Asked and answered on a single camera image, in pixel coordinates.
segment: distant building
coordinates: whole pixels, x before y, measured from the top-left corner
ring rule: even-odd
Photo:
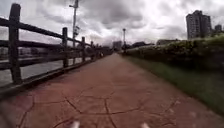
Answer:
[[[121,51],[122,50],[122,41],[113,42],[113,49],[114,49],[114,51]]]
[[[174,42],[177,42],[179,41],[178,39],[175,39],[175,40],[168,40],[168,39],[160,39],[157,41],[157,45],[167,45],[167,44],[170,44],[170,43],[174,43]]]
[[[132,45],[133,48],[137,48],[137,47],[142,47],[142,46],[146,46],[147,44],[144,41],[141,42],[136,42]]]
[[[193,14],[188,14],[186,21],[188,39],[211,36],[211,18],[210,16],[203,15],[202,11],[196,10]]]
[[[215,34],[222,33],[222,25],[218,24],[215,26]]]

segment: lamp post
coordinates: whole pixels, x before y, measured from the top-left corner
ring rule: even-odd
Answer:
[[[126,33],[125,33],[125,32],[126,32],[126,29],[125,29],[125,28],[123,28],[123,34],[124,34],[124,35],[123,35],[123,42],[124,42],[124,53],[126,53],[126,41],[125,41],[125,36],[126,36],[125,34],[126,34]]]
[[[76,26],[76,12],[79,7],[79,0],[75,0],[74,5],[69,5],[69,7],[74,9],[74,16],[73,16],[73,39],[76,38],[78,35],[79,27]]]

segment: vegetation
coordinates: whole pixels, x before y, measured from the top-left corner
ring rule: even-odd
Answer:
[[[128,50],[129,56],[188,69],[224,69],[224,35]]]
[[[132,49],[124,55],[224,115],[224,35]]]
[[[224,116],[224,79],[222,74],[184,70],[165,63],[134,57],[128,57],[128,59],[164,78],[183,92],[199,99],[215,112]]]

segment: green bush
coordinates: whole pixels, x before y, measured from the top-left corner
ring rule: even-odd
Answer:
[[[223,69],[224,35],[128,50],[126,55],[186,68]]]

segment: tall building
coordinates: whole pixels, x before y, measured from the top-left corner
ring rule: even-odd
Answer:
[[[202,11],[188,14],[186,20],[188,39],[204,38],[212,34],[211,18],[203,15]]]
[[[113,49],[115,51],[121,51],[122,50],[122,41],[113,42]]]
[[[218,24],[215,26],[215,33],[218,34],[218,33],[221,33],[222,32],[222,25],[221,24]]]

